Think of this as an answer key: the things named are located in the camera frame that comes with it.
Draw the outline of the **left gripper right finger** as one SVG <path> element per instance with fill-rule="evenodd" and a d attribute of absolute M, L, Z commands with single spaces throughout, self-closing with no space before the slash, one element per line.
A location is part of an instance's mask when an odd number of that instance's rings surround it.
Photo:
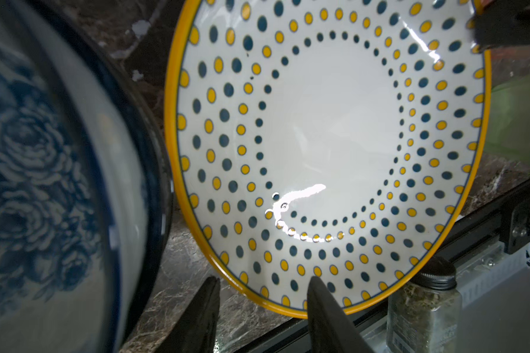
<path fill-rule="evenodd" d="M 307 305 L 312 352 L 374 353 L 319 277 L 309 281 Z"/>

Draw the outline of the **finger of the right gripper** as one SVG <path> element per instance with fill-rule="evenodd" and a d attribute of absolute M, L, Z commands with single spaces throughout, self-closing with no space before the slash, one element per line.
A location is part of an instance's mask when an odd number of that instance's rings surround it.
<path fill-rule="evenodd" d="M 474 38 L 481 51 L 530 46 L 530 1 L 475 1 Z"/>

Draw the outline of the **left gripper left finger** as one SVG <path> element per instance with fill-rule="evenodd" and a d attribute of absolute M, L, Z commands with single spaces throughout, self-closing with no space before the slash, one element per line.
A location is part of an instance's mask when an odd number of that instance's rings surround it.
<path fill-rule="evenodd" d="M 219 318 L 220 281 L 208 277 L 155 352 L 213 352 Z"/>

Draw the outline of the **yellow rim dotted plate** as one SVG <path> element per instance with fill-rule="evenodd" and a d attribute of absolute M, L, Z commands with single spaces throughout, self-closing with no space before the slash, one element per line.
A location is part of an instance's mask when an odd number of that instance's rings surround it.
<path fill-rule="evenodd" d="M 165 136 L 183 217 L 254 303 L 397 291 L 465 204 L 490 113 L 481 1 L 186 1 Z"/>

